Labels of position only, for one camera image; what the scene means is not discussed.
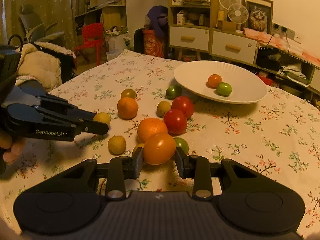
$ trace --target white plate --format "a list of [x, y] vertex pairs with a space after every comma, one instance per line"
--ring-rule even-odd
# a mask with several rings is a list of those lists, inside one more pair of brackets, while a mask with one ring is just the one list
[[[215, 89], [207, 87], [208, 77], [218, 74], [222, 81], [231, 85], [228, 97], [219, 96]], [[263, 81], [250, 71], [219, 61], [192, 61], [183, 63], [174, 70], [176, 81], [195, 94], [211, 100], [230, 104], [252, 104], [266, 97]]]

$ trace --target pink cloth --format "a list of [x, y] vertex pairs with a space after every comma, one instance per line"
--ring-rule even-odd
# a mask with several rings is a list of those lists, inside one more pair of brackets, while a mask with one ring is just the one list
[[[251, 39], [256, 40], [259, 42], [261, 45], [267, 45], [268, 42], [270, 41], [271, 35], [267, 33], [261, 33], [256, 30], [244, 28], [244, 34]], [[309, 51], [305, 50], [304, 48], [301, 47], [299, 43], [296, 41], [293, 41], [291, 39], [288, 39], [288, 42], [290, 44], [290, 50], [289, 50], [289, 45], [287, 43], [286, 39], [281, 39], [279, 37], [272, 37], [271, 41], [269, 42], [269, 45], [280, 49], [282, 51], [288, 52], [290, 55], [296, 56], [298, 58], [304, 59], [307, 62], [310, 62], [318, 67], [320, 67], [320, 58], [313, 55]]]

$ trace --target wall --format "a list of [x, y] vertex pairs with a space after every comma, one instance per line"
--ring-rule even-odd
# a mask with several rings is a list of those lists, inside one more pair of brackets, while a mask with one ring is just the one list
[[133, 38], [135, 30], [144, 27], [148, 11], [155, 5], [168, 7], [168, 0], [126, 0], [126, 5], [128, 30]]
[[320, 56], [320, 0], [272, 0], [273, 22], [294, 30], [302, 46]]

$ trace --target red plastic chair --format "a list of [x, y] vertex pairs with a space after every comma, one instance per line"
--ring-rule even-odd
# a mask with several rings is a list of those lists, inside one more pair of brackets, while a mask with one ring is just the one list
[[88, 48], [96, 48], [97, 52], [97, 66], [100, 65], [100, 49], [105, 53], [105, 50], [102, 46], [102, 38], [103, 38], [103, 24], [102, 23], [93, 23], [82, 28], [82, 37], [84, 39], [84, 43], [75, 48], [75, 53], [77, 55], [77, 51], [88, 49]]

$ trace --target red tomato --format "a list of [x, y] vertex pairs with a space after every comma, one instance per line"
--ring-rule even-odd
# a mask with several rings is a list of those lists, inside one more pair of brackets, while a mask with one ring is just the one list
[[151, 165], [167, 162], [176, 151], [175, 140], [167, 133], [156, 133], [143, 147], [143, 159]]
[[168, 132], [172, 134], [181, 134], [186, 131], [187, 118], [184, 113], [178, 109], [171, 109], [163, 118], [165, 125], [168, 128]]
[[212, 88], [217, 88], [218, 84], [221, 82], [222, 82], [222, 77], [217, 74], [213, 74], [208, 78], [208, 84]]
[[184, 96], [177, 97], [175, 100], [173, 100], [171, 109], [178, 109], [182, 111], [187, 119], [189, 119], [195, 112], [193, 102]]

